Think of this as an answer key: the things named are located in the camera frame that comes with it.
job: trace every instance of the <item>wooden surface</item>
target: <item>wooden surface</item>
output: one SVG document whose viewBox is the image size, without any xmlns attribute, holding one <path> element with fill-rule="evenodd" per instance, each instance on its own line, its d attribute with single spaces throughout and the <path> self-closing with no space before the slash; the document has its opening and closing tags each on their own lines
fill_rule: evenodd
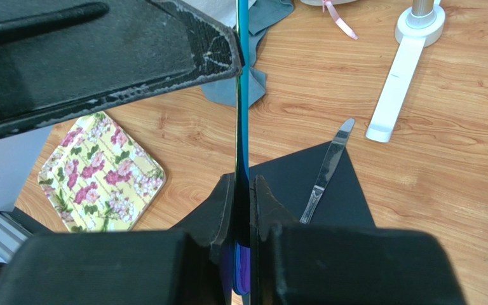
<svg viewBox="0 0 488 305">
<path fill-rule="evenodd" d="M 376 224 L 434 234 L 467 300 L 488 304 L 488 1 L 443 1 L 444 33 L 423 52 L 391 142 L 364 137 L 397 50 L 394 25 L 410 2 L 338 6 L 358 41 L 321 8 L 295 2 L 259 50 L 268 93 L 250 109 L 250 163 L 326 142 L 354 117 L 348 151 Z M 234 109 L 207 102 L 199 88 L 108 113 L 168 174 L 137 229 L 170 227 L 233 171 Z M 36 175 L 72 124 L 54 128 L 17 201 L 55 231 L 65 228 Z"/>
</svg>

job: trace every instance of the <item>ribbon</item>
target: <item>ribbon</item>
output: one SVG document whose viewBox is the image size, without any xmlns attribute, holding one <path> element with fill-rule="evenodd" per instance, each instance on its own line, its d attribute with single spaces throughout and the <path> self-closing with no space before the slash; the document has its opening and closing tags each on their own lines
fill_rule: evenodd
<svg viewBox="0 0 488 305">
<path fill-rule="evenodd" d="M 344 20 L 342 20 L 340 15 L 338 15 L 338 12 L 334 8 L 334 5 L 332 5 L 332 2 L 330 2 L 330 0 L 322 0 L 322 1 L 323 1 L 323 12 L 325 12 L 325 6 L 326 6 L 327 9 L 329 10 L 330 16 L 332 17 L 336 25 L 338 25 L 338 27 L 342 31 L 344 31 L 344 33 L 346 33 L 349 37 L 357 40 L 358 36 L 351 29 L 351 27 L 349 27 L 348 24 L 344 22 Z"/>
</svg>

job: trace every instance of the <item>shiny metal utensil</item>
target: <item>shiny metal utensil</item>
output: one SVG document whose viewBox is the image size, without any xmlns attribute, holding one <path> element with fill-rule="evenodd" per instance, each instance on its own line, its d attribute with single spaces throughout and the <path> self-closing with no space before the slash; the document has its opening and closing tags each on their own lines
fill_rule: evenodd
<svg viewBox="0 0 488 305">
<path fill-rule="evenodd" d="M 340 161 L 340 157 L 344 152 L 344 147 L 346 147 L 346 143 L 348 142 L 348 138 L 354 124 L 355 119 L 353 118 L 345 121 L 332 139 L 332 142 L 327 149 L 325 159 L 323 159 L 323 164 L 321 164 L 321 170 L 319 171 L 319 175 L 317 176 L 317 180 L 313 186 L 310 199 L 308 200 L 308 205 L 306 206 L 306 209 L 301 217 L 301 223 L 310 223 L 313 212 L 315 211 L 315 208 L 317 207 L 317 204 L 319 203 L 327 184 L 329 184 L 330 178 L 332 178 L 332 175 L 338 166 L 338 162 Z"/>
</svg>

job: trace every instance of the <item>knife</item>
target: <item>knife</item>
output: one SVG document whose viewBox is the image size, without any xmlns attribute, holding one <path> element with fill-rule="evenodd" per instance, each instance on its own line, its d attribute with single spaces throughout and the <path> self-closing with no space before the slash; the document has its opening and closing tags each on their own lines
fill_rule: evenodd
<svg viewBox="0 0 488 305">
<path fill-rule="evenodd" d="M 301 223 L 310 223 L 313 212 L 315 211 L 315 208 L 317 207 L 325 188 L 327 188 L 327 184 L 329 184 L 332 174 L 334 174 L 334 171 L 338 166 L 338 162 L 340 161 L 340 157 L 344 152 L 344 147 L 346 147 L 346 143 L 348 142 L 348 138 L 354 124 L 355 119 L 353 118 L 345 121 L 332 139 L 332 142 L 327 149 L 325 159 L 323 159 L 323 164 L 321 164 L 321 170 L 319 171 L 319 175 L 317 176 L 317 180 L 313 186 L 310 199 L 308 200 L 308 205 L 306 206 L 306 209 L 301 217 Z"/>
</svg>

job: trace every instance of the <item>blue-gray towel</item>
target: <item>blue-gray towel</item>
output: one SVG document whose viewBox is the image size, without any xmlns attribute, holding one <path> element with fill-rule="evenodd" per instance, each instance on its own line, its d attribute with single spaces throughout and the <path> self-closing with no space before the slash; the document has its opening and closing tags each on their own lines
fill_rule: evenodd
<svg viewBox="0 0 488 305">
<path fill-rule="evenodd" d="M 250 85 L 249 103 L 251 106 L 266 92 L 266 74 L 253 66 L 257 60 L 257 47 L 265 36 L 268 28 L 284 19 L 293 11 L 292 0 L 257 0 L 250 8 Z M 202 85 L 203 93 L 212 102 L 235 106 L 235 79 L 224 79 Z"/>
</svg>

